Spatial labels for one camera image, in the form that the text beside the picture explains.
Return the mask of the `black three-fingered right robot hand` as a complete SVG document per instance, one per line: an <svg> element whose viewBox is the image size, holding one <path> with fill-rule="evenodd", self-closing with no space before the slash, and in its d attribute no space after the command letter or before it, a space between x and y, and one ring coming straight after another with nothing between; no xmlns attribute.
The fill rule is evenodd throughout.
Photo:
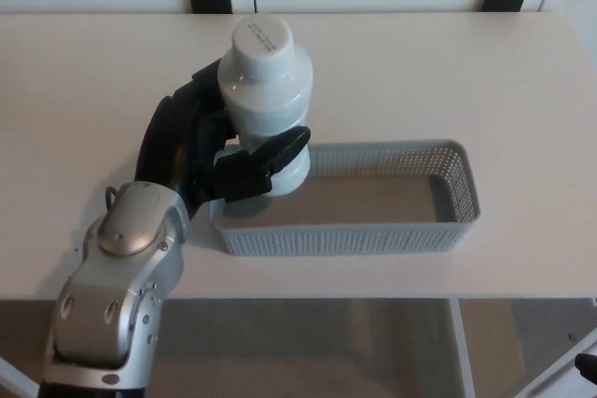
<svg viewBox="0 0 597 398"><path fill-rule="evenodd" d="M579 375L587 381L597 384L597 356L588 353L579 353L574 359L574 367Z"/></svg>

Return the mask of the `black three-fingered left robot hand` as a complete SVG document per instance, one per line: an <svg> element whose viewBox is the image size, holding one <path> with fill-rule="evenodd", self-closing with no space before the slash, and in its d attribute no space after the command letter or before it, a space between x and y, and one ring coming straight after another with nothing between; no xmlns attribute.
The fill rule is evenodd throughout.
<svg viewBox="0 0 597 398"><path fill-rule="evenodd" d="M184 201L193 217L202 204L250 199L273 189L273 176L307 148L311 130L297 125L250 152L218 157L241 136L217 81L216 60L158 104L139 151L134 180L163 185Z"/></svg>

